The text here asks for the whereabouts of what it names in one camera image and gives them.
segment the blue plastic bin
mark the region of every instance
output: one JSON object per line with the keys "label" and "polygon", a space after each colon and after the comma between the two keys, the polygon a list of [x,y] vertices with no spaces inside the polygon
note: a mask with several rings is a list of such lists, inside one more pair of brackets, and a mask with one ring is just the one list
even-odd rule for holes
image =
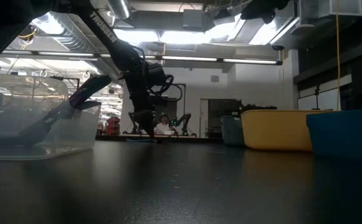
{"label": "blue plastic bin", "polygon": [[307,115],[316,155],[362,159],[362,110]]}
{"label": "blue plastic bin", "polygon": [[242,121],[232,116],[221,117],[222,139],[228,146],[245,146]]}

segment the ceiling light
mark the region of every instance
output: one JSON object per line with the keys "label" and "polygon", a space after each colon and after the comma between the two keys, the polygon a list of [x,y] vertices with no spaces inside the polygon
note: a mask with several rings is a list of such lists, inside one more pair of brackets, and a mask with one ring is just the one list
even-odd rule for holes
{"label": "ceiling light", "polygon": [[139,44],[140,42],[157,42],[159,38],[155,31],[149,30],[120,30],[115,29],[117,37],[127,41],[130,44]]}
{"label": "ceiling light", "polygon": [[276,23],[272,21],[270,24],[264,24],[255,34],[249,44],[252,45],[265,45],[270,42],[276,35]]}
{"label": "ceiling light", "polygon": [[64,32],[62,25],[57,22],[50,12],[32,20],[32,23],[47,34],[61,34]]}
{"label": "ceiling light", "polygon": [[154,56],[154,55],[145,55],[145,59],[154,60],[154,59],[156,59],[156,56]]}
{"label": "ceiling light", "polygon": [[210,37],[202,32],[166,31],[161,41],[167,44],[204,44],[210,42]]}
{"label": "ceiling light", "polygon": [[216,62],[216,58],[163,56],[164,60],[188,60],[195,62]]}
{"label": "ceiling light", "polygon": [[81,58],[81,57],[69,57],[69,60],[83,60],[83,61],[88,61],[88,62],[96,62],[98,59],[97,58]]}
{"label": "ceiling light", "polygon": [[297,17],[295,18],[284,30],[282,30],[278,35],[276,35],[275,38],[273,38],[269,43],[270,44],[274,44],[276,41],[278,41],[283,35],[285,35],[287,33],[287,31],[289,31],[291,28],[294,27],[294,25],[296,23],[298,23],[300,21],[300,18]]}
{"label": "ceiling light", "polygon": [[93,100],[118,100],[118,96],[91,96]]}
{"label": "ceiling light", "polygon": [[30,55],[32,52],[28,50],[4,50],[2,54]]}
{"label": "ceiling light", "polygon": [[260,65],[276,65],[277,61],[270,60],[252,60],[252,59],[224,59],[225,63],[251,63]]}
{"label": "ceiling light", "polygon": [[70,52],[39,52],[39,54],[48,55],[48,56],[93,57],[93,54],[70,53]]}

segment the gray bin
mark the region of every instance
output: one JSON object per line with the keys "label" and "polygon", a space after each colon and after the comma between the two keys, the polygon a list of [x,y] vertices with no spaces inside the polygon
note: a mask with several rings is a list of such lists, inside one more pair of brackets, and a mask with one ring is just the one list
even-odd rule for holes
{"label": "gray bin", "polygon": [[245,146],[242,121],[232,116],[221,117],[222,139],[227,146]]}

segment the black table surface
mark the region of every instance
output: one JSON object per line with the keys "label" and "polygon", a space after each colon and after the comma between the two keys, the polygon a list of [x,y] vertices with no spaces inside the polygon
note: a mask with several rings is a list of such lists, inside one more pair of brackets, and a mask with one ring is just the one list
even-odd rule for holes
{"label": "black table surface", "polygon": [[362,162],[97,141],[0,162],[0,223],[362,223]]}

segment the clear plastic bin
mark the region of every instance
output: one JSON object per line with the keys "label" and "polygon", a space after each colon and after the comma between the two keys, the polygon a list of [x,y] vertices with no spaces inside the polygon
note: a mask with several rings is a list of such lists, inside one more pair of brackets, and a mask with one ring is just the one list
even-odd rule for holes
{"label": "clear plastic bin", "polygon": [[[60,108],[59,119],[42,122],[54,108]],[[62,81],[0,75],[0,159],[46,159],[90,149],[99,113],[100,106],[73,109]]]}

